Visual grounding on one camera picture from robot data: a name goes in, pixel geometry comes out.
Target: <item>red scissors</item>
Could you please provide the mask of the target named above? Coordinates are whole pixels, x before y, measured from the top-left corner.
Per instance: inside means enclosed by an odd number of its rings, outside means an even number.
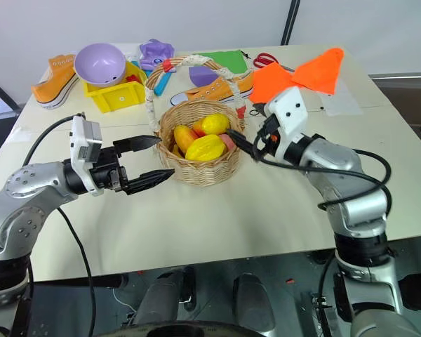
[[[253,64],[256,68],[263,68],[270,63],[279,63],[279,61],[273,56],[268,53],[260,53],[254,60]]]

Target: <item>white table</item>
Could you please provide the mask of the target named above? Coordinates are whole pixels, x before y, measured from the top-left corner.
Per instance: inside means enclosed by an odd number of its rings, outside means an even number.
[[[326,49],[242,48],[251,57],[271,53],[290,67]],[[341,78],[363,114],[329,117],[319,109],[319,97],[304,90],[305,104],[311,112],[307,133],[319,133],[334,143],[385,157],[393,168],[389,188],[394,202],[387,235],[389,239],[420,236],[421,142],[348,53]],[[173,75],[163,97],[156,101],[158,114],[166,111],[167,100],[173,94],[190,87],[187,70]],[[100,122],[103,146],[116,139],[150,134],[143,105],[101,114],[92,100],[83,96],[80,85],[75,86],[62,107],[53,111],[39,107],[31,97],[14,128],[14,134],[25,134],[29,139],[10,137],[0,150],[0,189],[21,165],[40,131],[59,118],[81,111],[88,119]],[[262,118],[250,117],[246,121],[246,133],[252,139]],[[65,124],[49,134],[32,162],[68,158],[69,128]],[[362,162],[366,173],[382,177],[379,164],[370,159]],[[125,154],[121,163],[132,178],[161,168],[152,149]],[[170,179],[129,197],[112,191],[100,197],[82,195],[63,209],[85,246],[93,275],[107,275],[334,247],[326,214],[316,207],[320,201],[318,192],[299,173],[256,164],[244,154],[236,174],[218,185],[191,187]],[[79,250],[57,212],[47,219],[32,262],[36,281],[86,275]]]

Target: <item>white paper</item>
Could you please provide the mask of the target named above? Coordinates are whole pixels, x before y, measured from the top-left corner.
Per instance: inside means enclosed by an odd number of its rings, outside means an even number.
[[[356,99],[341,79],[337,81],[335,95],[318,93],[318,96],[328,116],[363,114]]]

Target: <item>black pole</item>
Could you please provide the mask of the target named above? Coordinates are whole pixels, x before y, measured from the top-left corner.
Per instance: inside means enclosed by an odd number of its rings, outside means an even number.
[[[296,15],[300,7],[300,0],[292,0],[288,9],[286,26],[283,29],[281,46],[287,45],[292,35],[293,25],[295,24]]]

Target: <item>orange paper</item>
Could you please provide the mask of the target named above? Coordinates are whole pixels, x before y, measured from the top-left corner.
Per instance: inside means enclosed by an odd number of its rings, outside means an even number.
[[[309,89],[333,95],[344,54],[340,48],[331,48],[299,66],[291,80]]]
[[[290,88],[300,86],[292,81],[292,75],[278,63],[270,63],[266,67],[254,72],[253,93],[250,101],[253,103],[268,103],[278,93]]]

